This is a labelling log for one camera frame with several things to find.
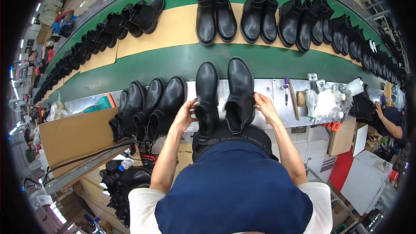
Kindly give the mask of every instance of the wooden stick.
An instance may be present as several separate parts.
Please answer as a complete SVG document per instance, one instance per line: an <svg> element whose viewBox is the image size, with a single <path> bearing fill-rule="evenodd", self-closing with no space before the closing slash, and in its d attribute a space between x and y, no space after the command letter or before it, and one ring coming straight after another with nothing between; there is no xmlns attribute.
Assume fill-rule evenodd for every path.
<svg viewBox="0 0 416 234"><path fill-rule="evenodd" d="M293 104L294 114L296 116L296 120L299 121L299 112L297 110L296 96L294 95L292 81L290 81L290 80L289 80L289 89L290 89L290 96L292 97L292 104Z"/></svg>

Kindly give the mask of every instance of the woman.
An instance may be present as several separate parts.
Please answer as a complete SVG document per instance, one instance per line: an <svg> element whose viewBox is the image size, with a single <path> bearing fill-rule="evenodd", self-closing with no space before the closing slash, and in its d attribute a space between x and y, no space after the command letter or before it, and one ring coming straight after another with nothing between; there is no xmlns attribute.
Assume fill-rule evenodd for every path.
<svg viewBox="0 0 416 234"><path fill-rule="evenodd" d="M149 189L132 190L131 233L330 233L330 188L308 182L302 159L272 101L255 93L256 108L273 127L281 164L268 154L270 138L254 127L228 137L220 124L213 145L194 134L194 164L171 188L179 141L196 119L185 102L169 129Z"/></svg>

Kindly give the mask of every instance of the orange scissors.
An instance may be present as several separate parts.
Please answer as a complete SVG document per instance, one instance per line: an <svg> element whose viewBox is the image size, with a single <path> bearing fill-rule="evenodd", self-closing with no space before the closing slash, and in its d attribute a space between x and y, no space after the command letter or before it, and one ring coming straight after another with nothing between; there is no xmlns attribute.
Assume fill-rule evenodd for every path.
<svg viewBox="0 0 416 234"><path fill-rule="evenodd" d="M340 122L324 123L324 127L327 127L331 131L338 131L341 128L341 123Z"/></svg>

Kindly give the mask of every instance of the hand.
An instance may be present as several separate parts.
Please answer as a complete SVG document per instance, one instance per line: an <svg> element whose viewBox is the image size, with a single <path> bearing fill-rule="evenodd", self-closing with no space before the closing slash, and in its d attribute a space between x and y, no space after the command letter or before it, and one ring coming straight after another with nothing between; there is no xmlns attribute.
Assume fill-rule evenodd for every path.
<svg viewBox="0 0 416 234"><path fill-rule="evenodd" d="M256 109L262 112L266 118L266 122L271 125L273 122L277 122L280 118L276 112L273 102L263 94L254 92L254 100L256 101Z"/></svg>
<svg viewBox="0 0 416 234"><path fill-rule="evenodd" d="M376 101L376 112L377 112L377 115L379 116L379 118L384 117L382 107L380 106L380 102L378 102L378 101Z"/></svg>
<svg viewBox="0 0 416 234"><path fill-rule="evenodd" d="M195 108L196 99L193 101L186 101L182 107L180 107L171 128L177 128L183 133L190 125L191 122L198 121L196 118L191 117L193 111L190 109Z"/></svg>

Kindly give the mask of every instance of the white t-shirt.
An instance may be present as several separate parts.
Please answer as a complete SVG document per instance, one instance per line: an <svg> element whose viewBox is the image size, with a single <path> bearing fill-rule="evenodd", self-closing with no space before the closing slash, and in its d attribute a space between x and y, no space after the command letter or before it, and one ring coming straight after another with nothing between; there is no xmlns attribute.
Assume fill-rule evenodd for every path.
<svg viewBox="0 0 416 234"><path fill-rule="evenodd" d="M299 185L298 188L309 196L313 204L312 217L304 233L331 233L330 187L324 183L307 182ZM129 193L130 233L161 233L155 217L155 208L157 202L163 199L164 196L164 193L148 188L134 189Z"/></svg>

